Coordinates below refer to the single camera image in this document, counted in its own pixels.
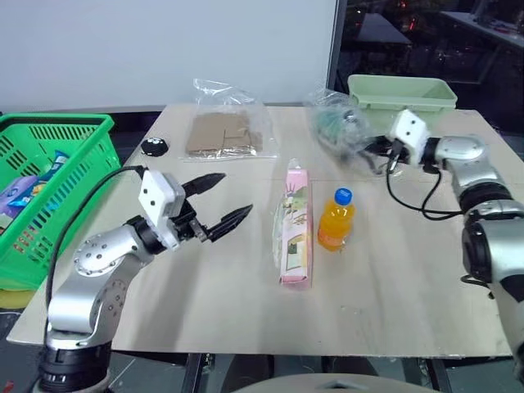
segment robotic arm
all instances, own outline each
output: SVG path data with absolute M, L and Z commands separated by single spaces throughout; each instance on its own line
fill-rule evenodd
M 74 268 L 48 309 L 45 350 L 34 391 L 105 391 L 111 341 L 129 284 L 154 255 L 176 251 L 197 237 L 215 242 L 249 214 L 246 206 L 207 228 L 187 198 L 212 188 L 225 174 L 208 174 L 180 185 L 167 174 L 146 170 L 139 200 L 147 218 L 136 216 L 119 228 L 86 240 L 75 252 Z
M 524 383 L 524 205 L 512 198 L 479 138 L 431 138 L 425 123 L 406 110 L 398 115 L 389 140 L 391 148 L 384 139 L 374 147 L 382 144 L 382 154 L 390 159 L 388 171 L 404 162 L 452 174 L 464 217 L 464 268 L 475 283 L 491 290 L 516 377 Z M 375 152 L 381 154 L 380 147 Z

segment brown cardboard piece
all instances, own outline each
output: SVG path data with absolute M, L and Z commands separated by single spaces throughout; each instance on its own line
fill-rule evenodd
M 189 154 L 214 153 L 234 150 L 249 153 L 262 147 L 260 136 L 249 130 L 249 118 L 245 113 L 207 113 L 193 120 L 187 140 Z

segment green plastic basket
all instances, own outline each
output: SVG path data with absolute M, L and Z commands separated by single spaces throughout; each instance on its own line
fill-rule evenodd
M 408 76 L 350 75 L 350 95 L 379 134 L 387 134 L 403 109 L 415 112 L 431 129 L 457 96 L 442 79 Z
M 1 289 L 36 289 L 46 277 L 53 245 L 66 221 L 89 190 L 120 167 L 109 138 L 113 124 L 108 115 L 0 116 L 0 190 L 19 176 L 44 174 L 55 150 L 70 157 L 0 235 Z M 101 195 L 102 191 L 75 221 L 61 252 Z

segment yellow object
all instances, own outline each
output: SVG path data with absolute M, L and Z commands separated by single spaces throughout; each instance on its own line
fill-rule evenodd
M 4 291 L 0 289 L 0 309 L 23 309 L 35 291 Z
M 335 198 L 326 203 L 318 225 L 318 242 L 327 250 L 340 250 L 345 244 L 345 238 L 351 232 L 355 215 L 355 206 L 351 204 L 351 197 L 350 190 L 339 188 Z

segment orange juice bottle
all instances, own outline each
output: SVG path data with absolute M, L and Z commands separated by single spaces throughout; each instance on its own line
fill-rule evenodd
M 339 188 L 335 197 L 326 203 L 318 226 L 318 242 L 330 251 L 340 250 L 344 246 L 344 239 L 350 234 L 351 221 L 355 215 L 352 197 L 350 190 Z

